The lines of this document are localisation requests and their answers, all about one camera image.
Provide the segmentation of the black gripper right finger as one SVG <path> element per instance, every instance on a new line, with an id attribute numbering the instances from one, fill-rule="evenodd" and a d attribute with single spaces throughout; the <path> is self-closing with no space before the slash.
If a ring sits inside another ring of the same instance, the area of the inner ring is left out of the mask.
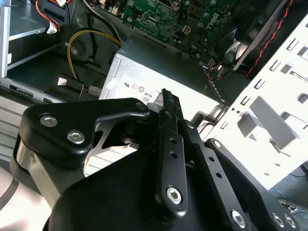
<path id="1" fill-rule="evenodd" d="M 169 209 L 185 231 L 298 231 L 294 216 L 169 97 Z"/>

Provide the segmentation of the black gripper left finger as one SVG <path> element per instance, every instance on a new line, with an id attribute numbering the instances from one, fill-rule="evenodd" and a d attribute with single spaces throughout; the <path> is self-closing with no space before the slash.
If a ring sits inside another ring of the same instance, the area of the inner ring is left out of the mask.
<path id="1" fill-rule="evenodd" d="M 86 159 L 95 148 L 139 145 L 131 154 L 149 151 L 157 162 L 154 197 L 164 214 L 169 209 L 169 97 L 154 112 L 135 98 L 55 103 L 25 110 L 14 157 L 54 208 L 61 195 L 83 180 Z"/>

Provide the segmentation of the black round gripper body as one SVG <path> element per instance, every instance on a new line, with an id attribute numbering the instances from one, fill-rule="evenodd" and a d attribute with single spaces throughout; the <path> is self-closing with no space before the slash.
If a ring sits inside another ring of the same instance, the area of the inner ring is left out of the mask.
<path id="1" fill-rule="evenodd" d="M 197 171 L 186 167 L 188 211 L 163 213 L 154 197 L 156 156 L 130 154 L 70 186 L 55 204 L 51 231 L 225 231 L 221 213 Z"/>

